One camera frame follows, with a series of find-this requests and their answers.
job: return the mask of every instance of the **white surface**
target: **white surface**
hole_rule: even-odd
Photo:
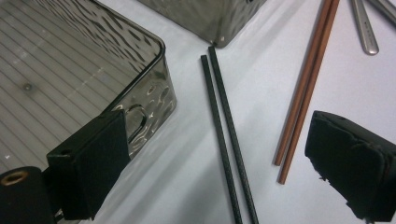
[[[199,60],[208,44],[136,0],[101,2],[165,42],[178,106],[125,168],[93,223],[233,223]],[[314,110],[344,116],[396,143],[396,29],[366,4],[380,52],[365,55],[351,5],[342,0],[288,180],[285,186],[276,183],[279,168],[272,160],[319,5],[268,0],[217,51],[260,223],[364,223],[335,189],[318,180],[304,156]],[[234,176],[239,184],[236,169]]]

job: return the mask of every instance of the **pair of black chopsticks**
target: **pair of black chopsticks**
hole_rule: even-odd
[[[209,56],[210,56],[210,61],[212,63],[213,71],[215,73],[215,79],[218,84],[217,86],[219,89],[219,96],[220,96],[221,104],[223,107],[224,116],[226,118],[228,131],[229,131],[231,141],[233,144],[233,154],[235,156],[235,161],[236,161],[236,165],[238,168],[239,177],[241,179],[242,188],[245,193],[245,198],[247,201],[247,209],[249,211],[251,222],[256,224],[256,223],[259,223],[259,220],[257,218],[256,210],[254,208],[253,198],[251,196],[250,187],[248,184],[248,177],[247,177],[247,174],[245,171],[244,162],[242,160],[241,150],[239,148],[239,143],[238,143],[238,139],[236,137],[235,127],[233,125],[233,117],[231,115],[230,106],[228,104],[227,95],[226,95],[225,88],[224,88],[224,83],[222,81],[221,72],[219,69],[219,62],[218,62],[218,58],[216,56],[216,51],[215,51],[214,47],[209,47]],[[233,207],[233,216],[235,219],[235,223],[239,224],[239,223],[242,223],[242,218],[241,218],[241,213],[239,211],[238,200],[236,197],[235,186],[233,183],[233,173],[231,170],[231,165],[230,165],[230,161],[229,161],[229,157],[228,157],[228,153],[227,153],[227,147],[226,147],[225,140],[224,140],[224,133],[223,133],[222,126],[221,126],[218,103],[216,100],[215,90],[214,90],[213,82],[212,82],[212,76],[211,76],[210,68],[209,68],[209,62],[208,62],[206,55],[201,56],[201,62],[202,62],[202,66],[204,68],[206,86],[207,86],[207,91],[209,93],[209,101],[210,101],[210,105],[212,108],[212,115],[213,115],[213,119],[215,122],[216,133],[217,133],[218,140],[219,140],[220,154],[221,154],[221,158],[222,158],[222,162],[223,162],[223,166],[224,166],[224,173],[226,176],[227,186],[228,186],[231,203],[232,203],[232,207]]]

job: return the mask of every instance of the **gray translucent basket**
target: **gray translucent basket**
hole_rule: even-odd
[[[227,46],[265,0],[138,0],[218,48]]]
[[[0,173],[114,109],[132,158],[177,104],[161,39],[93,0],[2,1],[0,72]]]

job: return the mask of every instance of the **brown chopstick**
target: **brown chopstick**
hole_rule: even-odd
[[[280,150],[283,150],[280,153],[284,153],[286,151],[287,145],[289,145],[289,149],[287,150],[288,152],[285,161],[283,162],[283,167],[278,179],[278,183],[280,184],[285,184],[286,178],[288,176],[295,148],[297,147],[298,139],[303,128],[305,115],[311,101],[316,81],[318,79],[318,72],[320,70],[324,52],[329,41],[330,33],[332,31],[332,24],[334,22],[339,2],[340,0],[325,0],[323,8],[319,15],[319,21],[316,27],[314,39],[312,40],[312,45],[308,53],[307,60],[309,61],[305,63],[302,73],[302,75],[304,75],[304,73],[306,72],[307,75],[306,77],[304,77],[304,80],[303,78],[301,78],[301,81],[299,82],[297,88],[298,91],[300,89],[303,89],[302,93],[300,93],[301,95],[299,95],[297,98],[297,100],[299,100],[300,102],[294,102],[296,101],[295,96],[292,104],[296,105],[296,108],[293,108],[293,111],[290,110],[287,125],[285,126],[291,126],[292,128],[290,128],[291,131],[289,131],[289,136],[282,136],[281,138],[280,145],[285,145],[285,147],[279,148],[278,152],[280,152]]]

